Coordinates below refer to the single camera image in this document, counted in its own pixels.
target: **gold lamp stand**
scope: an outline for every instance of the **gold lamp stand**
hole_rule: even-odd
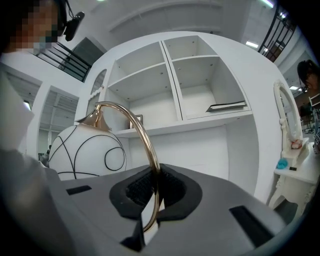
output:
[[[146,152],[146,155],[148,157],[150,167],[152,170],[152,173],[154,175],[154,180],[156,181],[154,183],[154,206],[153,206],[153,212],[152,216],[148,222],[148,224],[143,228],[143,232],[148,231],[156,222],[157,213],[159,212],[160,207],[160,198],[159,198],[159,186],[158,186],[158,175],[161,172],[160,164],[158,162],[158,158],[155,152],[154,147],[151,144],[150,138],[139,121],[139,119],[135,116],[134,113],[132,113],[129,109],[125,108],[124,106],[110,102],[110,101],[101,101],[97,102],[95,104],[95,110],[93,110],[90,114],[88,114],[85,118],[82,118],[80,120],[77,120],[76,122],[95,127],[102,131],[110,132],[111,129],[106,124],[106,121],[103,116],[103,112],[101,110],[102,107],[111,107],[113,109],[116,109],[117,111],[120,111],[122,114],[124,114],[132,123],[133,127],[136,129],[137,133],[140,136],[140,139],[142,140],[142,143],[144,145],[144,149]]]

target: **black railing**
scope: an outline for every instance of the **black railing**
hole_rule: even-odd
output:
[[[290,19],[288,12],[286,12],[277,3],[271,26],[258,52],[270,61],[275,62],[280,53],[291,40],[295,29],[296,24]]]
[[[72,50],[57,42],[50,49],[35,54],[38,58],[84,82],[92,67]]]

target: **lamp shade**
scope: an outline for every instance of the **lamp shade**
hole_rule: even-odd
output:
[[[49,154],[49,166],[62,181],[121,172],[126,165],[125,151],[114,134],[82,123],[63,130]]]

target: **curved brass arm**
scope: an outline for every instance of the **curved brass arm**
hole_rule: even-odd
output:
[[[156,222],[157,213],[159,211],[159,207],[160,207],[160,203],[161,203],[160,198],[159,198],[159,188],[158,188],[158,178],[157,178],[157,176],[158,176],[158,174],[160,174],[161,170],[160,170],[160,164],[158,162],[158,158],[157,158],[155,149],[151,144],[150,138],[149,138],[145,128],[143,127],[143,125],[141,124],[139,119],[135,116],[135,114],[133,114],[130,110],[126,109],[124,106],[122,106],[120,104],[110,102],[110,101],[97,102],[95,104],[95,106],[96,106],[97,111],[100,111],[101,107],[111,107],[113,109],[120,111],[122,114],[124,114],[131,121],[133,127],[136,129],[137,133],[140,136],[140,139],[143,142],[144,149],[145,149],[146,155],[148,157],[151,170],[152,170],[154,177],[155,177],[155,180],[156,180],[155,185],[154,185],[154,207],[153,207],[152,216],[151,216],[151,219],[149,220],[148,224],[143,228],[143,231],[146,232]]]

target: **white vanity mirror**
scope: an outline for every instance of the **white vanity mirror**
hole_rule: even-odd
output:
[[[289,87],[277,80],[274,83],[274,96],[282,129],[281,157],[288,161],[289,166],[294,166],[302,151],[308,150],[308,139],[303,139],[298,108]],[[296,140],[302,140],[302,147],[292,149],[292,142]]]

